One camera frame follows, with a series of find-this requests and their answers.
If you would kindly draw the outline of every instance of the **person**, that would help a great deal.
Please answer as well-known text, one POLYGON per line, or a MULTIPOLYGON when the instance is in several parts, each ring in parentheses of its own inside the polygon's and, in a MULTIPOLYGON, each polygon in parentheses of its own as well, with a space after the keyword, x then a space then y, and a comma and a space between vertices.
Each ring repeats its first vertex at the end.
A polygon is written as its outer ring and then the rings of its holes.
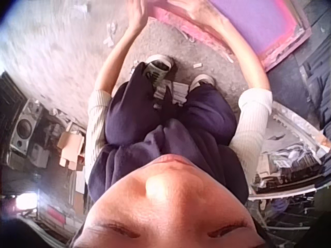
POLYGON ((104 63, 89 99, 85 179, 95 202, 73 247, 265 247, 244 207, 267 119, 269 81, 252 48, 207 0, 168 0, 223 39, 248 83, 238 124, 207 75, 183 107, 153 94, 173 61, 140 63, 114 97, 124 59, 147 23, 146 0, 129 0, 129 27, 104 63))

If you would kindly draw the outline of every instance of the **white sleeve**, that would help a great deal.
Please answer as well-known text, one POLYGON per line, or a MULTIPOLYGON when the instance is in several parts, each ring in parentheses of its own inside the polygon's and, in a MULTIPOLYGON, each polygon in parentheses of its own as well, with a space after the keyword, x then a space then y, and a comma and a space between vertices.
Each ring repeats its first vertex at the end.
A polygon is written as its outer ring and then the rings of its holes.
POLYGON ((88 126, 85 147, 85 180, 88 183, 92 167, 106 143, 104 122, 111 95, 103 90, 92 92, 88 102, 88 126))
POLYGON ((251 184, 255 178, 263 137, 272 112, 271 91, 251 88, 239 99, 241 114, 230 148, 237 154, 244 169, 246 180, 251 184))

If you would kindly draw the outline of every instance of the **leg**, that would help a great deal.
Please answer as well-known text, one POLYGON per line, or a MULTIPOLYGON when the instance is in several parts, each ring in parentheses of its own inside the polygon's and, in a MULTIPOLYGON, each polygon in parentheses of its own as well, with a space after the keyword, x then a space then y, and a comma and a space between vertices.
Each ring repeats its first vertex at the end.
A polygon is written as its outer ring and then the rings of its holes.
POLYGON ((196 87, 188 94, 179 120, 186 128, 209 132, 222 145, 230 143, 237 128, 229 104, 211 84, 196 87))
POLYGON ((159 113, 153 108, 153 85, 143 76, 144 69, 145 63, 140 63, 109 105, 105 126, 109 144, 123 146, 142 141, 160 124, 159 113))

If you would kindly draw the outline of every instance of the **sneaker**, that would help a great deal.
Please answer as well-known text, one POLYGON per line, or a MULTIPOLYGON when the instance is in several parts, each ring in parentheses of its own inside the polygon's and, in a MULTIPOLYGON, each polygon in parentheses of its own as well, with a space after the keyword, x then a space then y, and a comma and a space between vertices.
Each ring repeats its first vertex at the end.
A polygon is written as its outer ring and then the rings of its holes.
POLYGON ((156 88, 173 67, 172 58, 165 55, 153 55, 146 60, 145 75, 156 88))
POLYGON ((208 76, 206 74, 200 74, 193 80, 190 86, 190 92, 203 84, 211 84, 213 86, 216 85, 215 80, 211 76, 208 76))

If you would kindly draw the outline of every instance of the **gray floor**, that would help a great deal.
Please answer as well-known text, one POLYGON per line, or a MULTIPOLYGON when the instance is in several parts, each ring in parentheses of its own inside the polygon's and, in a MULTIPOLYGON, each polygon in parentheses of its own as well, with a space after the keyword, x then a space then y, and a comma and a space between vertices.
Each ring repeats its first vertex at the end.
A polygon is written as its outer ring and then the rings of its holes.
MULTIPOLYGON (((117 23, 117 42, 127 27, 125 1, 91 2, 86 16, 74 0, 17 1, 0 26, 0 69, 8 71, 28 97, 48 109, 58 108, 87 125, 87 103, 94 80, 111 48, 103 44, 107 23, 117 23)), ((220 91, 238 113, 237 100, 246 89, 238 64, 209 47, 186 40, 176 29, 149 20, 136 40, 118 79, 128 78, 134 60, 153 54, 172 56, 175 80, 190 83, 200 73, 213 76, 220 91), (203 67, 193 69, 193 64, 203 67)))

